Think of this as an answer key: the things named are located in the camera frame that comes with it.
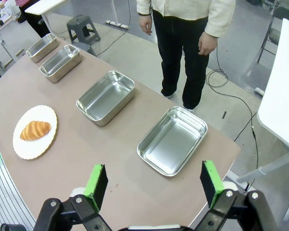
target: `tray rim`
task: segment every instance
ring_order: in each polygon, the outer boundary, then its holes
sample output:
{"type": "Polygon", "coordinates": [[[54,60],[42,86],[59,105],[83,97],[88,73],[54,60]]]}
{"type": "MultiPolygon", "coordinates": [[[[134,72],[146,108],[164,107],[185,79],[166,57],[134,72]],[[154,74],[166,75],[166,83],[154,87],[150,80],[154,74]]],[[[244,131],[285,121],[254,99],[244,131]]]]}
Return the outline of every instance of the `tray rim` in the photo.
{"type": "Polygon", "coordinates": [[[106,77],[108,77],[110,75],[111,72],[115,72],[120,74],[121,76],[124,76],[125,78],[127,78],[128,80],[130,80],[133,84],[133,88],[130,90],[130,92],[123,98],[127,98],[130,94],[133,93],[133,91],[135,90],[135,82],[134,80],[132,80],[131,78],[127,77],[126,75],[122,74],[119,71],[108,71],[105,75],[103,75],[97,82],[95,82],[89,89],[87,89],[76,101],[76,107],[82,112],[84,113],[84,115],[86,115],[87,118],[89,118],[90,120],[92,120],[93,122],[99,122],[102,121],[106,116],[109,115],[109,113],[118,105],[115,105],[113,108],[111,108],[102,118],[100,119],[94,119],[91,115],[89,115],[88,113],[86,113],[85,111],[83,111],[80,107],[79,107],[79,100],[82,96],[84,96],[91,88],[93,88],[95,85],[99,84],[100,82],[102,82],[102,80],[106,77]]]}
{"type": "MultiPolygon", "coordinates": [[[[79,53],[80,53],[80,49],[79,49],[79,48],[77,48],[77,47],[75,47],[75,46],[73,46],[73,45],[71,45],[71,44],[67,44],[67,45],[65,45],[63,48],[61,48],[60,50],[58,50],[58,52],[57,52],[56,54],[54,54],[52,57],[50,57],[48,60],[46,60],[46,61],[39,67],[39,71],[42,72],[41,69],[42,69],[42,67],[44,66],[44,64],[47,63],[49,60],[51,60],[55,55],[57,55],[57,54],[59,53],[59,51],[65,50],[66,47],[73,47],[73,48],[75,48],[75,50],[77,51],[77,53],[75,54],[75,56],[74,56],[71,60],[75,59],[75,57],[79,55],[79,53]]],[[[51,75],[46,75],[44,72],[42,72],[42,74],[43,74],[44,76],[46,76],[46,77],[52,77],[52,76],[55,75],[62,67],[64,67],[66,64],[67,64],[67,63],[65,63],[63,66],[61,66],[58,70],[56,70],[56,71],[55,71],[53,74],[51,74],[51,75]]]]}
{"type": "MultiPolygon", "coordinates": [[[[54,41],[57,41],[57,36],[54,35],[54,34],[52,34],[52,33],[48,33],[48,34],[45,35],[44,37],[46,37],[46,36],[48,36],[48,35],[54,36],[54,39],[53,39],[49,44],[51,44],[51,43],[54,42],[54,41]]],[[[29,47],[29,48],[27,49],[26,55],[27,55],[29,58],[33,58],[33,57],[37,56],[37,54],[40,52],[40,51],[38,51],[38,52],[36,52],[34,55],[29,55],[29,54],[28,54],[28,51],[29,51],[32,47],[34,47],[38,42],[36,42],[35,44],[33,44],[31,47],[29,47]]]]}
{"type": "Polygon", "coordinates": [[[153,127],[146,133],[146,135],[140,140],[140,142],[138,143],[137,145],[137,153],[139,155],[139,157],[141,159],[143,159],[148,165],[150,165],[154,170],[156,170],[157,172],[159,172],[160,174],[162,174],[163,176],[166,176],[166,177],[174,177],[175,175],[177,175],[181,170],[182,168],[186,165],[186,163],[188,162],[188,160],[192,157],[192,155],[194,154],[194,152],[196,151],[197,147],[201,144],[201,142],[203,141],[204,137],[207,135],[208,133],[208,125],[207,123],[200,119],[198,116],[196,116],[195,114],[193,113],[190,113],[189,111],[183,109],[182,107],[179,107],[179,106],[173,106],[171,108],[169,108],[161,117],[160,119],[153,125],[153,127]],[[200,120],[204,125],[205,125],[205,133],[203,134],[203,136],[201,137],[201,139],[199,140],[199,142],[194,145],[193,149],[190,151],[191,154],[188,154],[188,158],[183,162],[182,166],[174,173],[172,174],[167,174],[165,172],[163,172],[160,168],[157,168],[155,165],[153,165],[152,162],[149,162],[148,160],[146,160],[145,158],[143,158],[140,154],[140,144],[147,138],[147,136],[152,132],[152,130],[166,117],[166,115],[172,111],[173,109],[180,109],[180,110],[183,110],[186,114],[188,114],[189,116],[191,117],[196,117],[198,120],[200,120]]]}

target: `shallow metal tray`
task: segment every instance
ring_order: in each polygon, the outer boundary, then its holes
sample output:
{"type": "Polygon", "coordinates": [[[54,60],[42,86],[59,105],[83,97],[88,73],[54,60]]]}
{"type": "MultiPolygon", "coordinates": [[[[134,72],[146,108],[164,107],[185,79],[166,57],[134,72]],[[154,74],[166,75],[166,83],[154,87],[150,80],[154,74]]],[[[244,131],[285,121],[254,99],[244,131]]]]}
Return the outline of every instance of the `shallow metal tray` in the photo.
{"type": "Polygon", "coordinates": [[[110,71],[76,102],[90,120],[105,126],[134,97],[135,83],[130,78],[110,71]]]}
{"type": "Polygon", "coordinates": [[[79,49],[65,45],[58,53],[43,63],[39,70],[51,82],[56,83],[81,62],[79,49]]]}
{"type": "Polygon", "coordinates": [[[47,54],[59,45],[57,36],[47,34],[26,51],[26,55],[35,63],[41,61],[47,54]]]}
{"type": "Polygon", "coordinates": [[[207,124],[181,107],[170,108],[137,146],[138,155],[159,173],[173,177],[207,134],[207,124]]]}

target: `hand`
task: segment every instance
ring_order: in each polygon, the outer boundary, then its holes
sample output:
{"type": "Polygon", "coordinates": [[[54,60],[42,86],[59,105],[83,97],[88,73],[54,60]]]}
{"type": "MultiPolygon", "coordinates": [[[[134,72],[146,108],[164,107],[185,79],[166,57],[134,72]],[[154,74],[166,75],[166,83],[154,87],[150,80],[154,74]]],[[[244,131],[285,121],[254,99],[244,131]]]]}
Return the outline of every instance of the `hand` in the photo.
{"type": "Polygon", "coordinates": [[[139,16],[139,25],[143,32],[145,32],[147,35],[151,35],[152,17],[150,15],[139,16]]]}
{"type": "Polygon", "coordinates": [[[199,55],[208,55],[217,47],[217,38],[203,32],[199,39],[199,55]]]}
{"type": "Polygon", "coordinates": [[[4,8],[4,3],[1,3],[1,4],[0,4],[0,10],[1,10],[2,8],[4,8]]]}

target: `white sneaker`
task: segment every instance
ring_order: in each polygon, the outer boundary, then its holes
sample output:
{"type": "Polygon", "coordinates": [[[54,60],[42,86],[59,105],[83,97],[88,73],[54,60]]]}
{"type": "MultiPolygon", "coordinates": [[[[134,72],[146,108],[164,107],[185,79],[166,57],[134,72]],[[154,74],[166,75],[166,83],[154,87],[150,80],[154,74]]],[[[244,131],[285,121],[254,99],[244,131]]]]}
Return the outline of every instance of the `white sneaker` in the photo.
{"type": "Polygon", "coordinates": [[[169,96],[165,96],[165,95],[163,95],[163,93],[162,93],[162,92],[160,92],[159,94],[160,94],[160,95],[162,95],[162,96],[164,96],[164,97],[166,97],[167,99],[171,99],[171,98],[174,96],[174,94],[172,94],[172,95],[169,95],[169,96]]]}
{"type": "Polygon", "coordinates": [[[188,112],[192,113],[192,114],[195,112],[195,109],[187,109],[186,107],[184,109],[187,110],[188,112]]]}

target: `white jacket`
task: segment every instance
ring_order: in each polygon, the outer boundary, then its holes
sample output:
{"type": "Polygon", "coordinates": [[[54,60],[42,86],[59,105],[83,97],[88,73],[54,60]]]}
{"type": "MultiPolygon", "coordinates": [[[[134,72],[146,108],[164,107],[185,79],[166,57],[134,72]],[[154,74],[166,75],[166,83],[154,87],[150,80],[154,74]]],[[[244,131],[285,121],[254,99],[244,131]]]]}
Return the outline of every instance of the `white jacket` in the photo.
{"type": "Polygon", "coordinates": [[[150,14],[152,8],[163,16],[185,20],[209,17],[205,32],[220,37],[230,24],[236,0],[137,0],[137,12],[150,14]]]}

